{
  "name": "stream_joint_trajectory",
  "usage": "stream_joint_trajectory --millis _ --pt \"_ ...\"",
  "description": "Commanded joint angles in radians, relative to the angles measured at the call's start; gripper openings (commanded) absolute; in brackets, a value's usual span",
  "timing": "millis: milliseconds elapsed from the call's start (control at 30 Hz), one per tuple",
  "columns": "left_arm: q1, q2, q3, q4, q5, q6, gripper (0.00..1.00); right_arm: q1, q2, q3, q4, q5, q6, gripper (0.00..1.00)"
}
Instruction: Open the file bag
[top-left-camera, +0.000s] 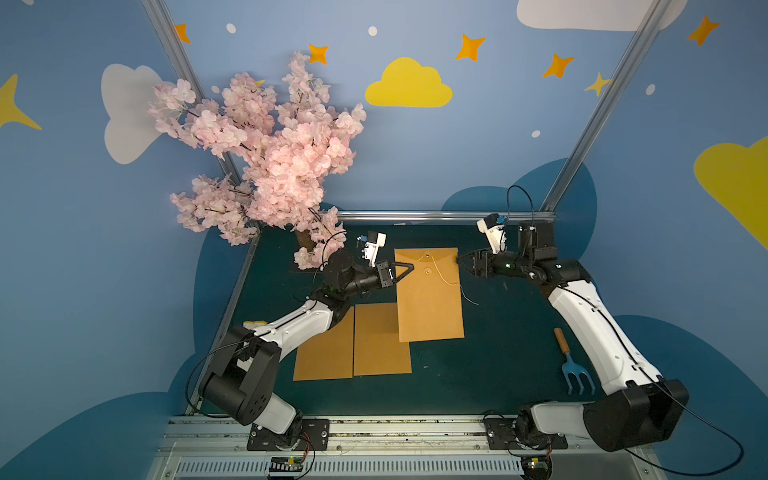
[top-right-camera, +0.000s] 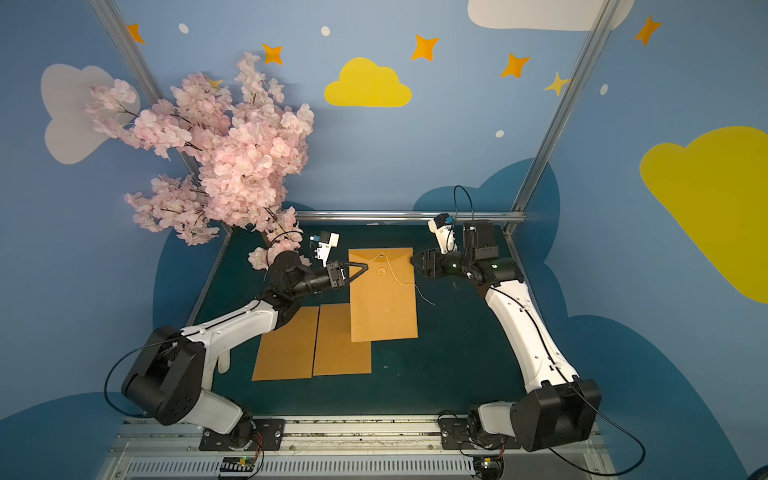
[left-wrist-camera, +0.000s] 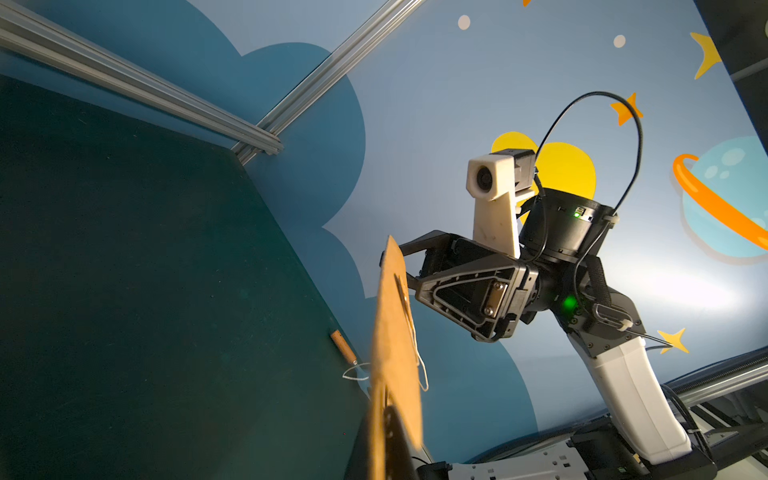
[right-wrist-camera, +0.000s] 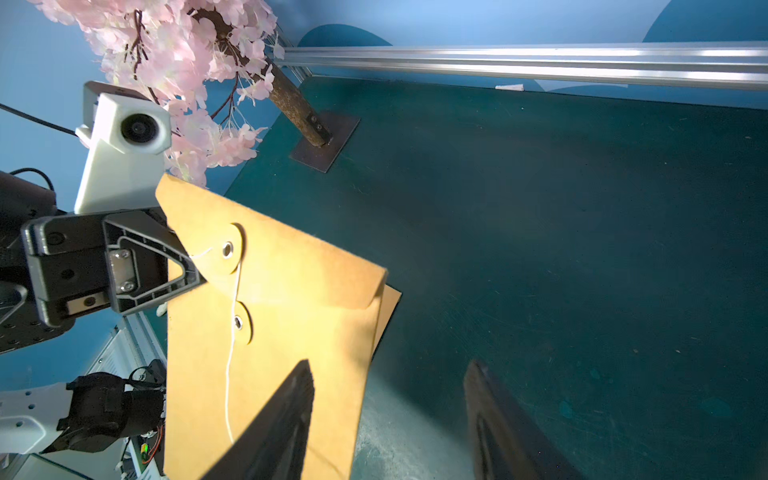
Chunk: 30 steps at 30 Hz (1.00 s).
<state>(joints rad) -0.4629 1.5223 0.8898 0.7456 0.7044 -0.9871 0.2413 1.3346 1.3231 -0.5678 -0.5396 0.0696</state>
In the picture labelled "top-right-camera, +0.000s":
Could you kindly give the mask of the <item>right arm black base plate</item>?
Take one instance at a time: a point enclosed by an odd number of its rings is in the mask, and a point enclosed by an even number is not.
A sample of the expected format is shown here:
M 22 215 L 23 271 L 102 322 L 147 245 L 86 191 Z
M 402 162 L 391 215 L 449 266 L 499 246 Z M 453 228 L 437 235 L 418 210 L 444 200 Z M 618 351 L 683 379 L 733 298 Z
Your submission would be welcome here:
M 466 417 L 450 413 L 439 415 L 436 423 L 444 450 L 500 451 L 502 448 L 513 450 L 521 448 L 514 436 L 486 432 L 474 412 Z

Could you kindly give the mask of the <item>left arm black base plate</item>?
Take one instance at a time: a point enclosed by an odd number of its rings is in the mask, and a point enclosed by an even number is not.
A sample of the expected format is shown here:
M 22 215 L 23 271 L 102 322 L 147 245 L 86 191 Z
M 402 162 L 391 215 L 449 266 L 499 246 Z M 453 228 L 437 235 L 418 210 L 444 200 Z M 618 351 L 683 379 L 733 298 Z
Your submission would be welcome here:
M 285 427 L 284 419 L 244 417 L 228 434 L 204 429 L 199 450 L 204 452 L 277 451 L 281 447 Z

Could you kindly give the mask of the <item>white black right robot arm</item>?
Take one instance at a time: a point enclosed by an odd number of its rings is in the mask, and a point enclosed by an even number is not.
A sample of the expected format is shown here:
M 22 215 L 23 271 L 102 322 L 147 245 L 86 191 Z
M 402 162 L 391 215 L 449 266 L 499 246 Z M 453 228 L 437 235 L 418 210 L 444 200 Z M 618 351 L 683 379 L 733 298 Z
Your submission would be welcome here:
M 499 321 L 518 361 L 526 394 L 516 402 L 474 408 L 469 434 L 484 449 L 498 437 L 513 438 L 528 451 L 585 441 L 590 437 L 602 393 L 565 359 L 536 311 L 518 264 L 499 252 L 494 225 L 475 220 L 455 241 L 456 219 L 441 213 L 428 222 L 438 246 L 413 256 L 424 277 L 462 277 L 472 283 Z

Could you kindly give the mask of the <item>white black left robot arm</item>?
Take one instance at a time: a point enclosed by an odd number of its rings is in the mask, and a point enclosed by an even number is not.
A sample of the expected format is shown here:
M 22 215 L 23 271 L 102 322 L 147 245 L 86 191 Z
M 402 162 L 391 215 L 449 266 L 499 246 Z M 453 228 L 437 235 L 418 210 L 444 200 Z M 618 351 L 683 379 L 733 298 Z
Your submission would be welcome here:
M 278 254 L 258 298 L 205 323 L 153 331 L 123 381 L 123 396 L 165 426 L 188 423 L 221 435 L 240 432 L 248 423 L 246 412 L 211 391 L 220 358 L 287 325 L 304 297 L 341 289 L 368 269 L 365 263 L 339 261 L 313 269 L 294 251 Z

